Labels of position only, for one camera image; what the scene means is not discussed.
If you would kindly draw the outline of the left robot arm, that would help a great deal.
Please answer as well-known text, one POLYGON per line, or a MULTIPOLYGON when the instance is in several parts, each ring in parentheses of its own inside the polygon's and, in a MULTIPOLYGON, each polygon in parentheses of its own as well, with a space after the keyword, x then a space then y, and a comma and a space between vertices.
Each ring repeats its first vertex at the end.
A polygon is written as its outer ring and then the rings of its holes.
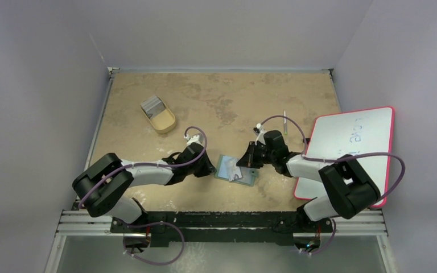
POLYGON ((79 207, 91 217, 111 216, 125 223, 134 233, 147 225, 143 206, 125 192, 140 185, 169 186, 180 183, 187 176, 200 178, 214 174, 204 146, 188 144, 182 152, 174 152, 155 162, 131 162, 120 159, 115 153, 105 154, 72 183, 80 198, 79 207))

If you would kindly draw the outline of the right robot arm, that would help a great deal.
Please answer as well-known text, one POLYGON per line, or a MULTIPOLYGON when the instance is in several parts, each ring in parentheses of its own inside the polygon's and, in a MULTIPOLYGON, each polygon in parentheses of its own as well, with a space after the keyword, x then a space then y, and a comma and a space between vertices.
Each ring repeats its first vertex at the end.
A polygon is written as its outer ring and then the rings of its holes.
POLYGON ((289 151, 278 130, 267 131, 262 139, 251 141, 236 163, 238 167, 254 169, 265 164, 283 176, 322 183, 326 194, 297 209, 296 223, 303 231, 311 231, 325 218, 350 219, 380 198, 380 190, 352 155, 329 164, 307 160, 302 154, 289 151))

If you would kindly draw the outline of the green card holder wallet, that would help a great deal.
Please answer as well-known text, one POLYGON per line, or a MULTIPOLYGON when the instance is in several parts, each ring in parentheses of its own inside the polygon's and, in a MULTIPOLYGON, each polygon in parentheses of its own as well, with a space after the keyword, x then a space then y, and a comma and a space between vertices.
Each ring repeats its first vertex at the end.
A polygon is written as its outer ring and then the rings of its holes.
POLYGON ((239 167, 238 159, 221 154, 218 158, 215 178, 252 187, 259 173, 257 169, 239 167))

